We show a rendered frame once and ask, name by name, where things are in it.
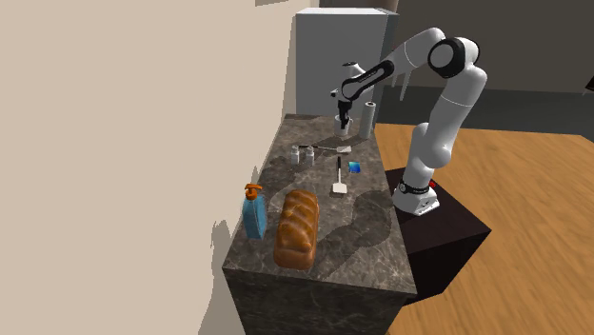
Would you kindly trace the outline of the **white paper towel roll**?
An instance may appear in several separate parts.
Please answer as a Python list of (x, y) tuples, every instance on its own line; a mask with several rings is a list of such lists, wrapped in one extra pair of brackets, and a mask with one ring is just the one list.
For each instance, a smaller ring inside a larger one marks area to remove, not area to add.
[(359, 136), (363, 139), (368, 139), (371, 135), (375, 109), (376, 104), (374, 102), (365, 102), (363, 105), (359, 126)]

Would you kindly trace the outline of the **grey refrigerator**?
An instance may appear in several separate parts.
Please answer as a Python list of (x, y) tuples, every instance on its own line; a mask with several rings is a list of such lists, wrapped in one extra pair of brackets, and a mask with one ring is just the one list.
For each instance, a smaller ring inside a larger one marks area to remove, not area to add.
[(335, 116), (330, 92), (348, 77), (344, 66), (363, 69), (393, 50), (399, 14), (381, 8), (306, 8), (294, 19), (295, 112)]

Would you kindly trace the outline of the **dark marble counter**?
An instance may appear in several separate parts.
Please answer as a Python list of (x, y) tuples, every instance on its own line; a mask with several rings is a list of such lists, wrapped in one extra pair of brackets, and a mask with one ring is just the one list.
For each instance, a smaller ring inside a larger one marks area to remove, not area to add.
[[(353, 124), (346, 138), (333, 133), (325, 116), (288, 114), (279, 127), (261, 171), (267, 209), (262, 240), (235, 228), (222, 264), (243, 326), (239, 335), (386, 335), (416, 286), (392, 205), (374, 137), (362, 139)], [(315, 148), (315, 164), (290, 160), (292, 146)], [(332, 192), (336, 161), (342, 157), (346, 194)], [(350, 173), (359, 162), (360, 173)], [(317, 250), (308, 270), (279, 267), (273, 260), (275, 233), (286, 195), (306, 189), (317, 196), (320, 218)]]

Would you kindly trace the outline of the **dark robot stand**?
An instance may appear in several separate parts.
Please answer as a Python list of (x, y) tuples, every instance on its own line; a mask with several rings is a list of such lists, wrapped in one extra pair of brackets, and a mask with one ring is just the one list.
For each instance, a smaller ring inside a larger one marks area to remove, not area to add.
[(443, 293), (491, 232), (439, 184), (432, 185), (439, 207), (422, 216), (396, 210), (417, 289), (409, 305)]

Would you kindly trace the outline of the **blue soap dispenser orange pump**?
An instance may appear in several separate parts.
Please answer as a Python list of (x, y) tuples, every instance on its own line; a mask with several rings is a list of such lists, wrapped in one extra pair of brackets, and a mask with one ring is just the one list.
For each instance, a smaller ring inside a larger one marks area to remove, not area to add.
[(262, 189), (263, 187), (257, 184), (246, 184), (245, 186), (242, 216), (244, 229), (249, 239), (262, 240), (266, 231), (266, 200), (259, 193)]

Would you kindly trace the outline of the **white cup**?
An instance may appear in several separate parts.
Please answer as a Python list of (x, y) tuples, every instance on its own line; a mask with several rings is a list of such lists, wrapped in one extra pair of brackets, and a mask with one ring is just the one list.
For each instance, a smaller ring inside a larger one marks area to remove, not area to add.
[(352, 119), (349, 116), (346, 118), (346, 123), (343, 124), (343, 121), (340, 118), (340, 116), (336, 115), (334, 118), (334, 128), (333, 128), (334, 134), (339, 137), (348, 136), (348, 132), (349, 132), (351, 124), (352, 124)]

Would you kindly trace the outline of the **brown bread loaf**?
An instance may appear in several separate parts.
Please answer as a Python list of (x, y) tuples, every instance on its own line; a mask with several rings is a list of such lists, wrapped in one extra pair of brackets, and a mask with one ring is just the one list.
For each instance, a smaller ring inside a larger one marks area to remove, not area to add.
[(316, 195), (290, 191), (280, 215), (273, 257), (277, 266), (307, 270), (314, 264), (320, 209)]

